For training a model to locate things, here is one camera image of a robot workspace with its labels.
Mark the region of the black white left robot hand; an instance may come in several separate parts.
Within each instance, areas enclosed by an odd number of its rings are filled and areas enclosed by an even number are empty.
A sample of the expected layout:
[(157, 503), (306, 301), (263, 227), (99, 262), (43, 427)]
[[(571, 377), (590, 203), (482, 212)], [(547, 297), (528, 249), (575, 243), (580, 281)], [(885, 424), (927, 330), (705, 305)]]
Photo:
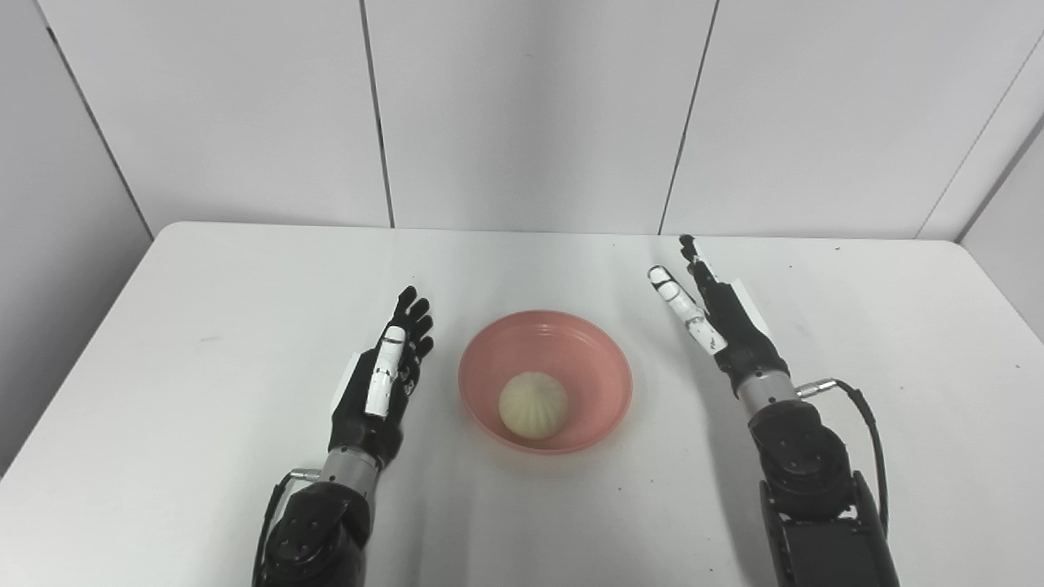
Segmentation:
[[(392, 319), (376, 345), (356, 360), (342, 398), (332, 413), (329, 450), (357, 449), (373, 457), (382, 469), (398, 456), (404, 439), (402, 419), (420, 380), (422, 361), (434, 346), (430, 337), (433, 327), (430, 309), (428, 298), (420, 296), (413, 285), (399, 294)], [(401, 353), (395, 367), (388, 369), (387, 412), (374, 415), (366, 412), (370, 380), (375, 374), (379, 354), (387, 345), (392, 327), (403, 331)]]

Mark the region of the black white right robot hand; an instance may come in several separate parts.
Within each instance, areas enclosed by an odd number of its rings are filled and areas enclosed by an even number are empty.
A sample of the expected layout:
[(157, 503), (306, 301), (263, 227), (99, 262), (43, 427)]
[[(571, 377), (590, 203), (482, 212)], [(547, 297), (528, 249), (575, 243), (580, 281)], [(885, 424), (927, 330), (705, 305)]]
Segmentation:
[(702, 304), (697, 304), (664, 265), (650, 267), (648, 281), (681, 320), (689, 337), (714, 358), (733, 390), (737, 391), (753, 376), (774, 372), (790, 375), (788, 365), (780, 357), (772, 338), (754, 322), (737, 286), (717, 279), (701, 256), (693, 236), (683, 234), (679, 243)]

